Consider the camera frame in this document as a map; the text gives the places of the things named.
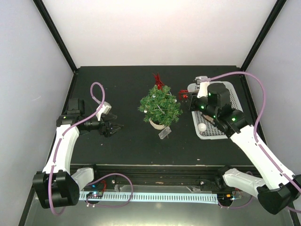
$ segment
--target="red wire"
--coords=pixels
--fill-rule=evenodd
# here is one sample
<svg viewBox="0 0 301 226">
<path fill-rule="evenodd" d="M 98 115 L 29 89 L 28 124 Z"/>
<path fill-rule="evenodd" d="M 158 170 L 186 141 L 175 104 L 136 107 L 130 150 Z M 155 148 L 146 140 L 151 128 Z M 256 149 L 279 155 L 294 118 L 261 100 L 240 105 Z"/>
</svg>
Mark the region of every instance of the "red wire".
<svg viewBox="0 0 301 226">
<path fill-rule="evenodd" d="M 106 189 L 106 187 L 107 187 L 107 183 L 104 180 L 102 180 L 100 183 L 103 183 L 103 190 L 102 190 L 102 192 L 104 192 L 105 189 Z"/>
<path fill-rule="evenodd" d="M 241 193 L 241 191 L 238 188 L 235 188 L 235 190 L 239 192 L 239 194 L 241 195 L 241 197 L 243 197 L 243 194 Z"/>
</svg>

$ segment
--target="cable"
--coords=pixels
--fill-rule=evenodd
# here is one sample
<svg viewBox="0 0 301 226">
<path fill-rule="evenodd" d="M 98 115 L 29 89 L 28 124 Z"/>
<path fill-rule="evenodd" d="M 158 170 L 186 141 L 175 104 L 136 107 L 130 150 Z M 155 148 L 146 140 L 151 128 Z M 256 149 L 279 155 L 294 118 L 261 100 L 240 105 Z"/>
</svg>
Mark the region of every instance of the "cable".
<svg viewBox="0 0 301 226">
<path fill-rule="evenodd" d="M 97 204 L 94 204 L 94 206 L 96 206 L 96 207 L 105 207 L 105 208 L 119 208 L 119 207 L 123 207 L 123 206 L 125 206 L 125 205 L 128 205 L 129 202 L 131 201 L 131 199 L 133 198 L 134 187 L 133 187 L 132 181 L 131 181 L 127 176 L 125 176 L 125 175 L 123 175 L 123 174 L 121 174 L 121 173 L 110 173 L 110 174 L 108 174 L 108 175 L 103 176 L 102 178 L 99 178 L 99 179 L 96 180 L 96 181 L 93 181 L 93 182 L 87 184 L 87 186 L 96 184 L 97 182 L 99 182 L 99 181 L 101 181 L 101 180 L 103 180 L 103 179 L 105 179 L 105 178 L 107 178 L 107 177 L 110 177 L 110 176 L 122 176 L 122 177 L 124 177 L 125 179 L 128 180 L 128 182 L 129 182 L 130 185 L 131 185 L 131 195 L 130 195 L 129 199 L 128 199 L 124 204 L 118 205 L 118 206 L 97 205 Z"/>
<path fill-rule="evenodd" d="M 102 101 L 100 102 L 94 95 L 93 95 L 93 87 L 94 85 L 98 85 L 101 90 L 102 90 L 102 93 L 103 93 L 103 99 Z M 94 99 L 98 104 L 99 104 L 99 108 L 96 110 L 96 112 L 94 112 L 93 114 L 91 114 L 90 116 L 88 116 L 87 118 L 73 124 L 72 126 L 70 126 L 68 129 L 65 130 L 65 132 L 62 134 L 62 138 L 60 138 L 57 142 L 57 145 L 55 147 L 55 153 L 54 153 L 54 156 L 53 156 L 53 165 L 51 166 L 51 170 L 50 170 L 50 174 L 49 174 L 49 179 L 48 179 L 48 199 L 49 199 L 49 206 L 50 206 L 50 209 L 51 209 L 51 212 L 56 215 L 56 216 L 60 216 L 64 210 L 65 210 L 65 207 L 63 207 L 63 209 L 57 213 L 54 209 L 54 206 L 53 206 L 53 201 L 52 201 L 52 190 L 51 190 L 51 183 L 52 183 L 52 176 L 53 176 L 53 171 L 54 171 L 54 168 L 55 168 L 55 162 L 56 162 L 56 155 L 57 155 L 57 151 L 58 151 L 58 148 L 61 144 L 61 141 L 63 139 L 63 137 L 65 136 L 65 134 L 71 130 L 72 128 L 78 126 L 79 124 L 91 119 L 92 117 L 94 117 L 99 111 L 100 109 L 102 108 L 103 106 L 103 103 L 104 103 L 104 98 L 105 98 L 105 93 L 104 93 L 104 89 L 103 89 L 103 86 L 98 83 L 98 82 L 93 82 L 92 85 L 91 85 L 91 88 L 90 88 L 90 94 L 91 94 L 91 97 L 92 99 Z"/>
<path fill-rule="evenodd" d="M 241 191 L 240 191 L 238 188 L 235 188 L 235 194 L 234 194 L 234 195 L 236 195 L 236 191 L 238 191 L 238 192 L 239 192 L 239 195 L 240 195 L 241 197 L 243 197 L 243 194 L 241 193 Z"/>
<path fill-rule="evenodd" d="M 257 127 L 259 124 L 259 120 L 263 114 L 265 105 L 266 105 L 266 91 L 265 88 L 262 84 L 262 82 L 256 78 L 253 74 L 247 73 L 247 72 L 230 72 L 230 73 L 225 73 L 213 78 L 208 78 L 208 79 L 203 79 L 202 81 L 213 81 L 216 79 L 220 79 L 229 75 L 234 75 L 234 74 L 244 74 L 244 75 L 248 75 L 251 76 L 252 78 L 254 78 L 260 85 L 261 89 L 262 89 L 262 97 L 263 97 L 263 102 L 262 102 L 262 107 L 261 110 L 259 112 L 259 115 L 255 121 L 254 124 L 254 130 L 253 130 L 253 135 L 254 135 L 254 139 L 256 141 L 256 143 L 258 143 L 258 138 L 257 138 Z M 264 149 L 264 147 L 261 144 L 258 144 L 258 146 L 260 147 L 260 149 L 263 151 L 263 153 L 267 156 L 267 158 L 273 163 L 273 165 L 277 168 L 277 170 L 298 190 L 299 193 L 301 193 L 301 188 L 292 180 L 289 178 L 289 176 L 287 176 L 285 173 L 283 173 L 283 170 L 278 166 L 278 164 L 272 159 L 272 157 L 267 153 L 267 151 Z M 287 209 L 289 209 L 290 211 L 296 212 L 296 213 L 301 213 L 301 210 L 295 210 L 293 208 L 290 207 L 286 207 Z"/>
<path fill-rule="evenodd" d="M 105 182 L 105 180 L 102 180 L 100 183 L 103 183 L 103 190 L 102 192 L 105 191 L 106 187 L 107 187 L 107 183 Z"/>
<path fill-rule="evenodd" d="M 253 173 L 250 172 L 250 171 L 248 171 L 248 172 L 246 172 L 246 173 L 253 176 Z M 237 209 L 244 208 L 244 207 L 248 206 L 248 205 L 253 201 L 253 199 L 254 199 L 254 197 L 251 195 L 251 198 L 249 199 L 249 201 L 248 201 L 246 204 L 242 205 L 242 206 L 236 206 L 236 207 L 223 206 L 223 205 L 221 205 L 221 203 L 220 203 L 219 201 L 218 201 L 218 205 L 219 205 L 221 208 L 224 207 L 224 208 L 227 208 L 227 209 L 230 209 L 230 210 L 237 210 Z"/>
</svg>

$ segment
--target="red object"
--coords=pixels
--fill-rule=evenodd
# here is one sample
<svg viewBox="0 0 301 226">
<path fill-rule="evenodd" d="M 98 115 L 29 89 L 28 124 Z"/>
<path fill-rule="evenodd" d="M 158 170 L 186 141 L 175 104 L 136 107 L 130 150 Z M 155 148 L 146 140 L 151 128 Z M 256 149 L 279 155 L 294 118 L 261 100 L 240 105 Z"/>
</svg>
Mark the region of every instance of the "red object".
<svg viewBox="0 0 301 226">
<path fill-rule="evenodd" d="M 182 97 L 184 99 L 188 98 L 188 90 L 185 90 L 185 89 L 180 90 L 180 92 L 179 92 L 179 100 L 182 100 Z"/>
<path fill-rule="evenodd" d="M 103 183 L 103 190 L 102 190 L 102 192 L 104 192 L 105 189 L 106 189 L 106 187 L 107 187 L 107 183 L 104 180 L 102 180 L 100 183 Z"/>
<path fill-rule="evenodd" d="M 154 73 L 153 73 L 153 75 L 154 75 L 154 77 L 155 77 L 155 85 L 157 85 L 157 87 L 158 87 L 158 89 L 162 89 L 162 87 L 164 86 L 164 84 L 163 84 L 163 82 L 161 82 L 161 80 L 160 80 L 160 75 L 159 75 L 159 73 L 157 73 L 157 75 L 155 75 Z"/>
</svg>

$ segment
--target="white wall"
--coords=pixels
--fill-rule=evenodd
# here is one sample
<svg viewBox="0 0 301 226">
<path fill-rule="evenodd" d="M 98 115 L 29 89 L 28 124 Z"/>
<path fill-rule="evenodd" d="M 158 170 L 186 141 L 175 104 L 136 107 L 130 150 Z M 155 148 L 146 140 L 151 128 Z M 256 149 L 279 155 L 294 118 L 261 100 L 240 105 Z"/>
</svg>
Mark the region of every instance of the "white wall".
<svg viewBox="0 0 301 226">
<path fill-rule="evenodd" d="M 44 0 L 77 66 L 241 66 L 275 2 Z"/>
<path fill-rule="evenodd" d="M 32 0 L 0 7 L 0 224 L 19 223 L 72 72 Z"/>
<path fill-rule="evenodd" d="M 262 80 L 267 106 L 262 117 L 263 131 L 275 155 L 301 174 L 301 1 L 287 1 L 248 72 Z M 260 87 L 249 84 L 255 105 L 262 104 Z M 301 198 L 296 201 L 301 210 Z"/>
</svg>

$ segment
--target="black floor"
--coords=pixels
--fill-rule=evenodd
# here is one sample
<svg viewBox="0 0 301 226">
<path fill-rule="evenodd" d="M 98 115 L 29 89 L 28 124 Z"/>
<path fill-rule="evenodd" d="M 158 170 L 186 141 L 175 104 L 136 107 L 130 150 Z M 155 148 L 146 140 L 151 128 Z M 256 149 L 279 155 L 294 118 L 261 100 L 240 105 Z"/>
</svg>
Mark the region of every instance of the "black floor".
<svg viewBox="0 0 301 226">
<path fill-rule="evenodd" d="M 200 140 L 195 132 L 191 112 L 184 113 L 178 123 L 170 126 L 169 138 L 161 140 L 159 130 L 143 122 L 138 111 L 140 99 L 154 86 L 152 73 L 159 72 L 164 84 L 177 95 L 181 89 L 201 75 L 213 77 L 238 71 L 235 66 L 98 66 L 81 67 L 72 97 L 83 98 L 86 113 L 97 108 L 91 99 L 90 86 L 94 81 L 103 84 L 111 112 L 118 116 L 117 123 L 124 128 L 110 138 L 92 131 L 78 138 L 71 164 L 114 165 L 251 165 L 245 154 L 230 140 Z M 246 118 L 251 115 L 239 76 L 225 79 L 233 84 Z M 101 91 L 95 86 L 94 94 L 101 100 Z"/>
</svg>

